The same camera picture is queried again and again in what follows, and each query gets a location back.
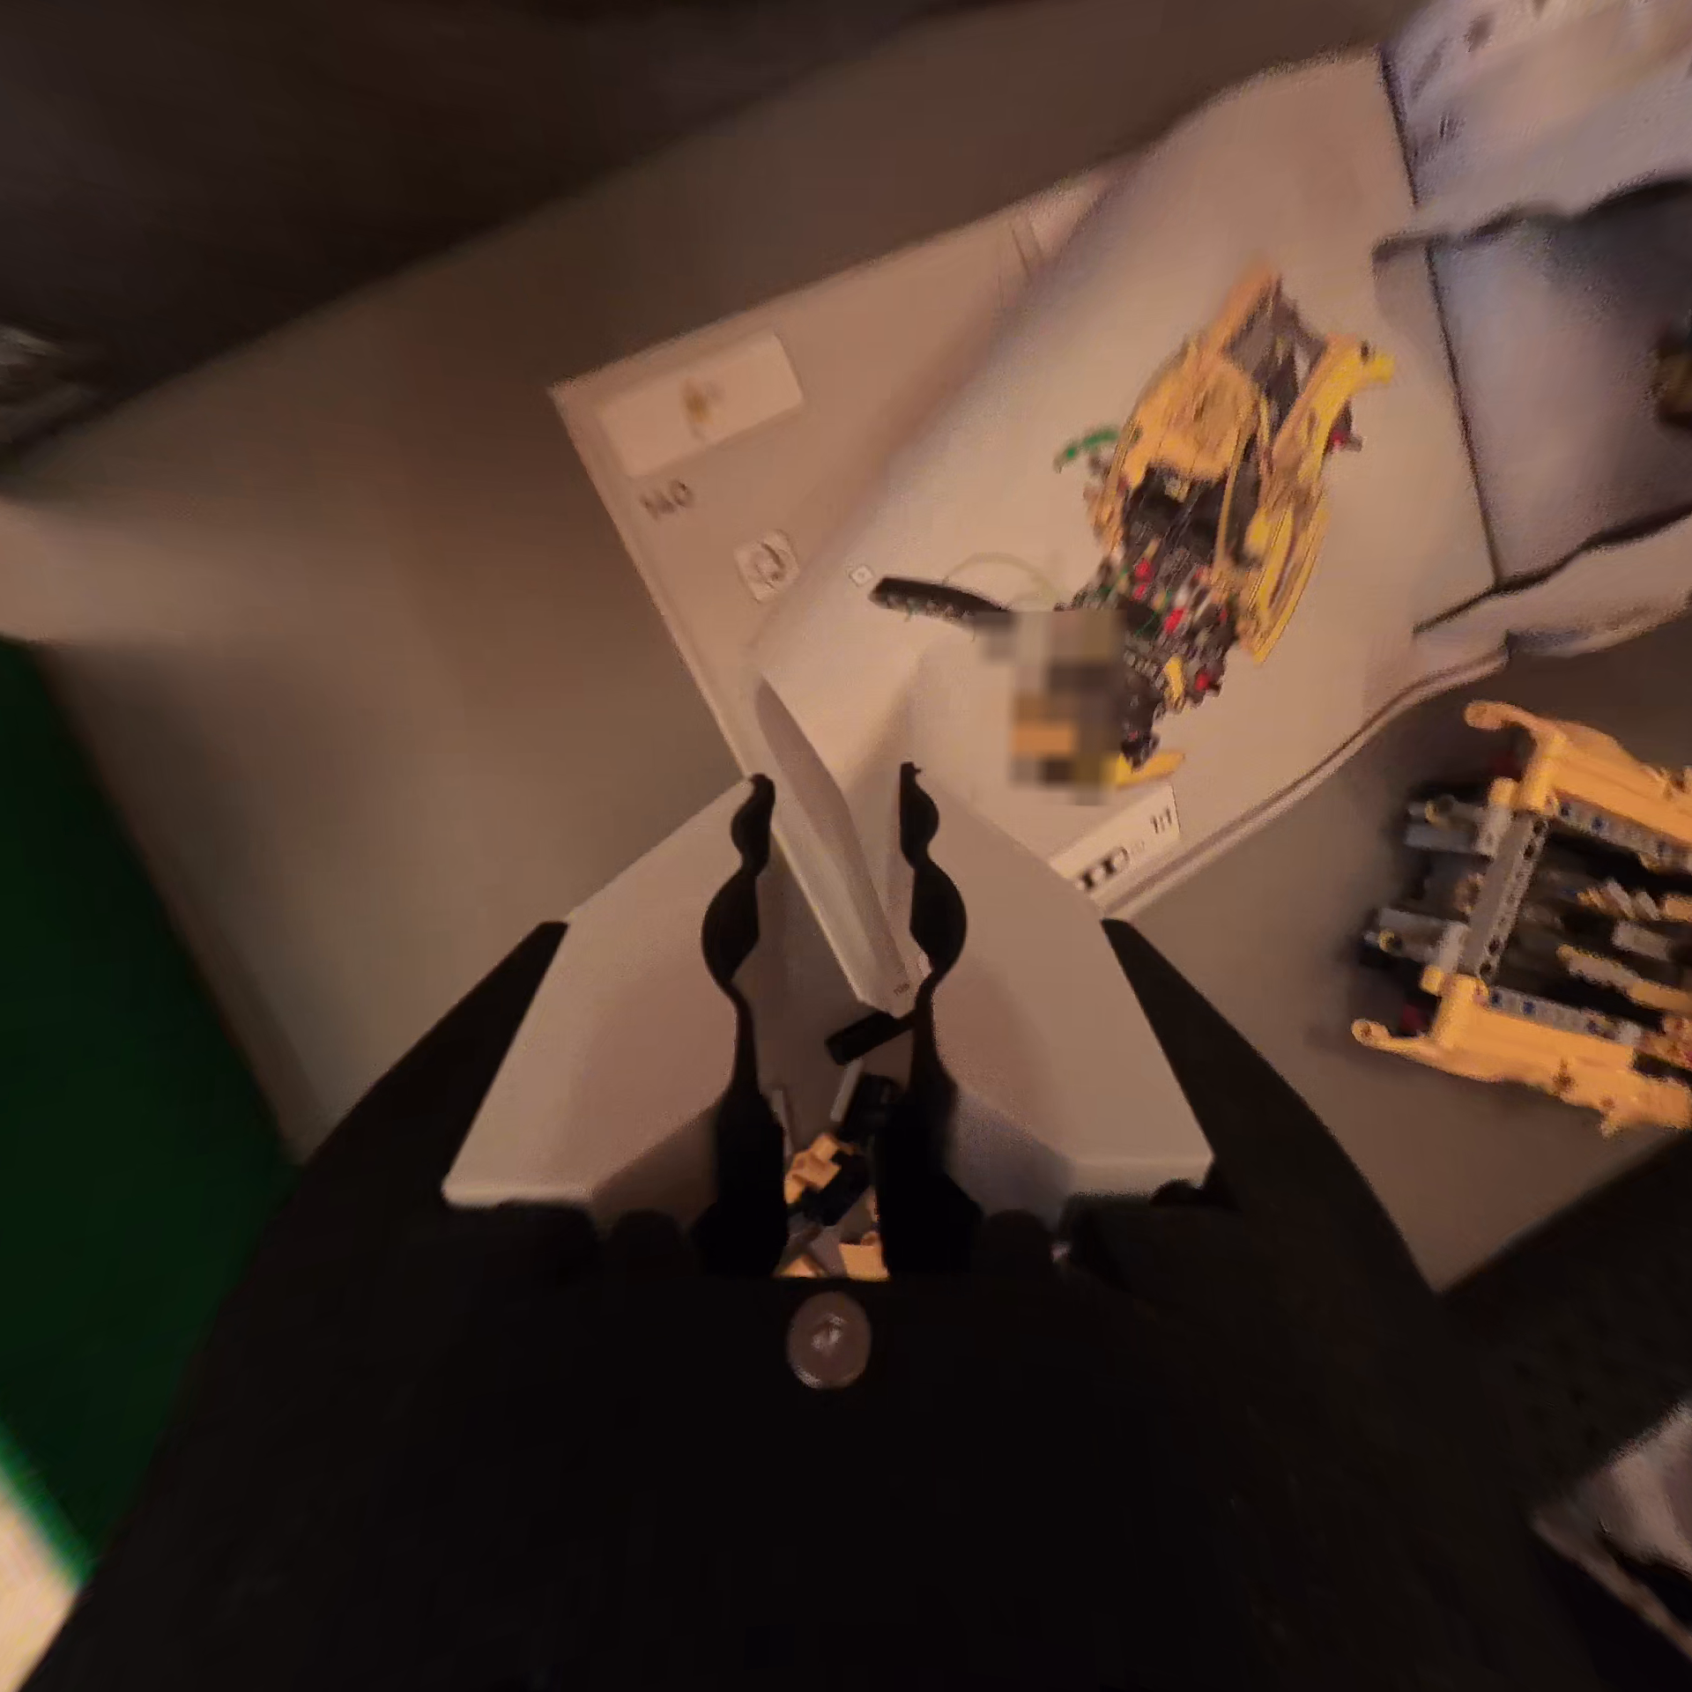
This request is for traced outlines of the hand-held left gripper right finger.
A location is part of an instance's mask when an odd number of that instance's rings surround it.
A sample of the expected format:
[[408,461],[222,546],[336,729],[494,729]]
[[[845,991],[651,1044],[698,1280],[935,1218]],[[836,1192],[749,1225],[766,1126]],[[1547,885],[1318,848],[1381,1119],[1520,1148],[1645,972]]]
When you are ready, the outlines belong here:
[[893,1272],[959,1272],[994,1215],[1201,1190],[1213,1148],[1097,907],[918,764],[897,776],[905,1092],[875,1134]]

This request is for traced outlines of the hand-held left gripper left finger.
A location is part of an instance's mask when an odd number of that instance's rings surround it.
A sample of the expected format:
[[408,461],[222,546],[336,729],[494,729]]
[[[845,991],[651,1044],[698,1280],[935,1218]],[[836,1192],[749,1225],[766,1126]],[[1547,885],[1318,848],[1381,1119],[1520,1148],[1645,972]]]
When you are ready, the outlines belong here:
[[737,984],[759,942],[776,785],[749,776],[575,906],[441,1194],[599,1231],[667,1215],[710,1272],[772,1275],[783,1131]]

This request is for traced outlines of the grey desk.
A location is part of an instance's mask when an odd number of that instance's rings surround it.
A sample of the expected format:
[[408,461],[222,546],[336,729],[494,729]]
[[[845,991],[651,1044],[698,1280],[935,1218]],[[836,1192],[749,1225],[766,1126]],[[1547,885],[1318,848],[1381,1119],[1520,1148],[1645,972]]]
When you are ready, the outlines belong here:
[[[1308,2],[1035,2],[922,25],[704,138],[317,314],[36,454],[2,487],[2,635],[85,731],[294,1148],[463,987],[751,773],[589,477],[553,389],[1147,148],[1258,73],[1378,46]],[[1621,640],[1689,758],[1689,676]],[[1575,656],[1552,707],[1532,665]],[[1591,662],[1520,653],[1399,707],[1129,918],[1291,1081],[1439,1287],[1644,1144],[1536,1088],[1359,1045],[1399,987],[1355,933],[1425,776],[1500,699],[1600,729]],[[822,1092],[867,1010],[776,835],[741,981],[766,1081]]]

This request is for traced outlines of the small yellow brick piece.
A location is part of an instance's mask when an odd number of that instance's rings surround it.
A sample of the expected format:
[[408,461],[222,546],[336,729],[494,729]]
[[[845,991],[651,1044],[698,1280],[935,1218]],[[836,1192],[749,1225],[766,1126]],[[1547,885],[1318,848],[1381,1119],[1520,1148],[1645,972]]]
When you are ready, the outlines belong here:
[[867,1187],[871,1158],[860,1146],[841,1144],[831,1131],[795,1150],[783,1172],[787,1211],[818,1225],[836,1225],[845,1215]]

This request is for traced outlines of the yellow toy brick vehicle model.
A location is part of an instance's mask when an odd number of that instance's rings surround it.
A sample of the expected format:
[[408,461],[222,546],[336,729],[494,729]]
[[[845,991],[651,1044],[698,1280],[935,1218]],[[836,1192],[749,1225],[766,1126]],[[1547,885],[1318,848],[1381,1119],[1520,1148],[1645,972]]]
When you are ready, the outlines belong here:
[[1500,699],[1486,783],[1416,791],[1416,876],[1359,952],[1399,987],[1378,1054],[1536,1088],[1602,1134],[1689,1129],[1689,767]]

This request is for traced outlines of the green mat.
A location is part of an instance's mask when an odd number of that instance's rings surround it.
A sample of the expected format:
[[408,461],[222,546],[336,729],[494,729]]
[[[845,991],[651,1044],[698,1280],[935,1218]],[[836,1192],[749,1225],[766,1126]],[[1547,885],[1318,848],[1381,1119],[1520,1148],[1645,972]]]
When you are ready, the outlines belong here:
[[64,718],[2,644],[2,1479],[72,1583],[291,1187],[272,1111]]

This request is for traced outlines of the open building instruction booklet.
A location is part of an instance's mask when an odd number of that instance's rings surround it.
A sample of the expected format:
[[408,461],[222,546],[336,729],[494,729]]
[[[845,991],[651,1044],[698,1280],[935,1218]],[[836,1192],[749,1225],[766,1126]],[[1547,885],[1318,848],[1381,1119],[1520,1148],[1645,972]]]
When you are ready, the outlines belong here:
[[1689,4],[1432,2],[553,389],[860,1003],[904,762],[1097,907],[1689,607]]

